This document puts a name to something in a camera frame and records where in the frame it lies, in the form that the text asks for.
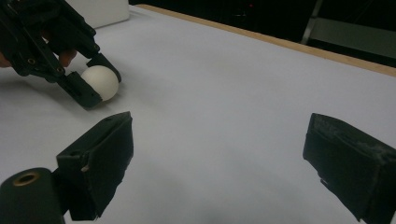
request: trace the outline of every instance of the white table surface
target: white table surface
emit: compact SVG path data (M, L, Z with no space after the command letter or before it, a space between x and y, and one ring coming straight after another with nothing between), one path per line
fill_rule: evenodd
M131 111L134 158L96 224L357 223L303 160L308 121L336 117L396 147L395 77L138 7L96 41L123 81L93 110L0 70L1 182L54 170L100 119Z

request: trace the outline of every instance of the black mechanical part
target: black mechanical part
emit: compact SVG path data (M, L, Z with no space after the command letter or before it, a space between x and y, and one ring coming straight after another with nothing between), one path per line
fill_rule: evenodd
M57 156L53 173L34 168L0 187L0 224L61 224L95 220L114 197L132 156L129 112L101 120Z
M50 35L48 43L43 32ZM65 82L64 68L53 53L75 49L91 59L89 67L106 66L121 82L119 71L99 52L95 34L64 0L0 0L0 52L14 70L21 76L34 75L57 82L84 107L93 107L102 99L99 94L92 94L92 88L74 85L85 82L80 76L68 77Z
M341 121L312 114L304 159L360 221L390 223L396 210L396 151Z

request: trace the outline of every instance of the white box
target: white box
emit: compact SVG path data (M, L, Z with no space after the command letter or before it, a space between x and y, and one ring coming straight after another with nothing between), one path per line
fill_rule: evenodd
M91 27L129 19L128 0L66 0Z

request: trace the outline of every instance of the dark background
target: dark background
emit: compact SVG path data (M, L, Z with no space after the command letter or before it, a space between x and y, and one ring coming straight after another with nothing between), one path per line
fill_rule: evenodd
M316 2L317 0L130 0L131 5L161 7L293 42L302 40ZM396 0L324 0L318 15L321 18L396 32ZM326 43L311 46L396 67L396 59Z

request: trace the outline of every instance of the human hand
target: human hand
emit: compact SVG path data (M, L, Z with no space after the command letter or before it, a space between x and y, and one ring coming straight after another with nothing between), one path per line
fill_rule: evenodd
M63 67L69 66L72 60L76 57L77 51L75 49L65 50L59 55L59 62ZM4 57L3 53L0 52L0 67L10 67L12 66L11 62Z
M0 67L10 67L11 63L4 57L3 53L0 52Z

